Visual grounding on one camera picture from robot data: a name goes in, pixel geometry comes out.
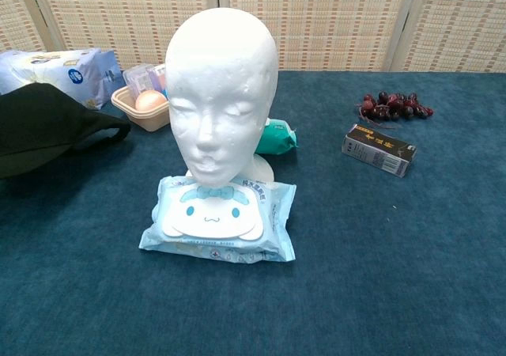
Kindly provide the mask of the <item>blue cartoon wet wipes pack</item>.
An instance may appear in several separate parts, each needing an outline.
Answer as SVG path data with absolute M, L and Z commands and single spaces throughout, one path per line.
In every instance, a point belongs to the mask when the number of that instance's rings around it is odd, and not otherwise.
M 160 180 L 152 225 L 139 247 L 230 263 L 290 262 L 286 230 L 296 186 L 234 178 L 204 187 L 189 176 Z

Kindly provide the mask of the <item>pale blue tissue pack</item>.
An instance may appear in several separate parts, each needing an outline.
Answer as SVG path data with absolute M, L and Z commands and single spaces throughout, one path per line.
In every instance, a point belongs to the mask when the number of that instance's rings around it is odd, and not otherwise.
M 99 110 L 125 86 L 114 51 L 4 51 L 0 94 L 32 83 L 48 83 L 87 108 Z

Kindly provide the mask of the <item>white foam mannequin head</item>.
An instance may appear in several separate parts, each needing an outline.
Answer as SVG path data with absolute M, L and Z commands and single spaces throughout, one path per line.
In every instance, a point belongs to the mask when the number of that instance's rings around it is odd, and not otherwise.
M 273 181 L 255 153 L 278 84 L 268 28 L 243 10 L 204 10 L 176 30 L 165 66 L 172 133 L 189 173 L 209 187 L 236 176 Z

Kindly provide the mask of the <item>black baseball cap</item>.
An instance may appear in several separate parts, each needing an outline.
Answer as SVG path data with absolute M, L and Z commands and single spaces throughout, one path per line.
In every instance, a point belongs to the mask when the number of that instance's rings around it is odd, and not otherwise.
M 110 146 L 129 132 L 126 120 L 89 110 L 51 84 L 25 85 L 0 96 L 0 179 Z

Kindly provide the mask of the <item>peach egg-shaped ball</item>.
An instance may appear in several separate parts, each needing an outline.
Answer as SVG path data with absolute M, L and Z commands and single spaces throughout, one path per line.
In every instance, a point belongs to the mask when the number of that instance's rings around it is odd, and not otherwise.
M 135 101 L 135 109 L 149 111 L 167 102 L 163 93 L 156 90 L 146 90 L 138 95 Z

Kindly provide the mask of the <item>blue felt table cover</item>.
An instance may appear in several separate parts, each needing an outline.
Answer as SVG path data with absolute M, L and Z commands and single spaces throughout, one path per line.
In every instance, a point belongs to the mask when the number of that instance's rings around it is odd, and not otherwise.
M 380 91 L 434 114 L 359 119 Z M 282 71 L 271 114 L 291 263 L 138 247 L 169 127 L 0 180 L 0 356 L 506 355 L 506 74 Z M 403 178 L 342 152 L 354 124 L 417 147 Z

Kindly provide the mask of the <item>beige plastic tray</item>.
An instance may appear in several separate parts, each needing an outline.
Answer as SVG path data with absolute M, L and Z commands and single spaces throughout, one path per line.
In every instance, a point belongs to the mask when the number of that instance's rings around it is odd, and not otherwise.
M 111 102 L 123 111 L 131 122 L 148 132 L 157 131 L 170 123 L 167 100 L 148 111 L 139 111 L 135 108 L 135 100 L 126 86 L 114 91 Z

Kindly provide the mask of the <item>green wet wipes pack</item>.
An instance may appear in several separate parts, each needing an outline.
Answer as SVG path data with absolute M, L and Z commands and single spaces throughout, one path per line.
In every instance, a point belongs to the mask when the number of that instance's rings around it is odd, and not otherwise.
M 298 147 L 296 132 L 282 119 L 268 118 L 255 152 L 281 155 Z

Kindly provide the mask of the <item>black rectangular box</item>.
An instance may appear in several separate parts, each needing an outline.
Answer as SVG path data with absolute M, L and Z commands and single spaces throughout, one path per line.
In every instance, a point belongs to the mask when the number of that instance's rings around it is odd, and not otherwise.
M 414 144 L 354 124 L 343 139 L 342 152 L 403 178 L 415 158 L 417 147 Z

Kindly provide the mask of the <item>bamboo folding screen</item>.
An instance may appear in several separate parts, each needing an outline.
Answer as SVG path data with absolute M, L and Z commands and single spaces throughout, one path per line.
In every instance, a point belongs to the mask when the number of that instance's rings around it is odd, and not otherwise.
M 263 21 L 284 70 L 506 73 L 506 0 L 0 0 L 0 51 L 161 63 L 176 29 L 214 7 Z

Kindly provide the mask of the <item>pink small box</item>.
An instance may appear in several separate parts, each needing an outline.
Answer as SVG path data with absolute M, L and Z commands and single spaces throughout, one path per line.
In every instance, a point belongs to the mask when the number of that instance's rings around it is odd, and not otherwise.
M 148 76 L 153 89 L 167 97 L 168 94 L 166 90 L 165 64 L 162 63 L 160 65 L 151 66 L 148 69 Z

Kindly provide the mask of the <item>clear purple small box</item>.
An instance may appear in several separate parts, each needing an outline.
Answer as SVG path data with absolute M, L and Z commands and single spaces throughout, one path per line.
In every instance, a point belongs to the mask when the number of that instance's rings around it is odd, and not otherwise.
M 123 71 L 126 86 L 129 89 L 130 96 L 134 100 L 140 93 L 153 89 L 153 84 L 149 77 L 149 71 L 152 68 L 153 64 L 142 63 Z

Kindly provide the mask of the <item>dark red grape bunch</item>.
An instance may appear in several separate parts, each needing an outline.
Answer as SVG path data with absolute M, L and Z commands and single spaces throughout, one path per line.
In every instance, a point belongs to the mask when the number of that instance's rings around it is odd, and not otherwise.
M 434 110 L 424 106 L 416 93 L 387 93 L 380 91 L 377 97 L 372 94 L 363 96 L 362 102 L 355 104 L 359 119 L 377 127 L 388 127 L 387 122 L 412 118 L 427 119 L 434 114 Z

